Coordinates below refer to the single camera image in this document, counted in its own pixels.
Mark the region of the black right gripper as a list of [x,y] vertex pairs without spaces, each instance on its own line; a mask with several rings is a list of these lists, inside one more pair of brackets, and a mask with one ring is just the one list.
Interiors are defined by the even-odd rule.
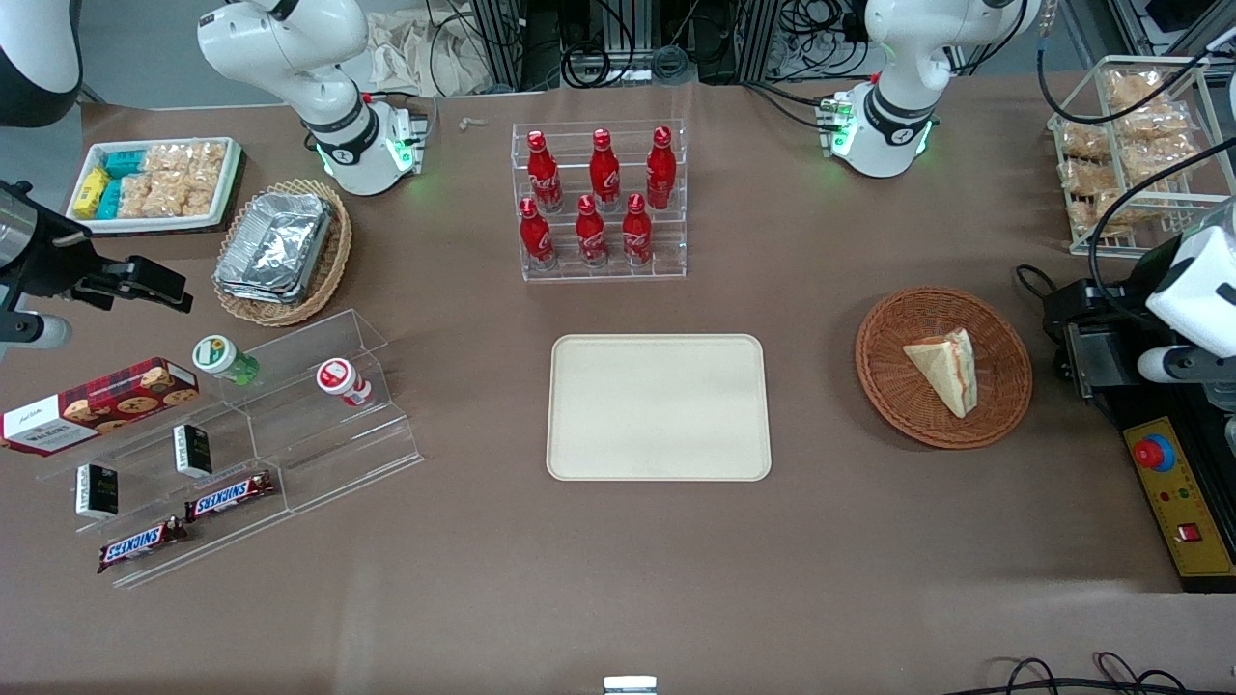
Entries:
[[[116,301],[150,302],[188,314],[194,296],[185,278],[142,256],[122,261],[94,250],[88,230],[28,197],[27,181],[1,184],[2,310],[22,296],[62,296],[109,312]],[[103,279],[85,279],[100,273]]]

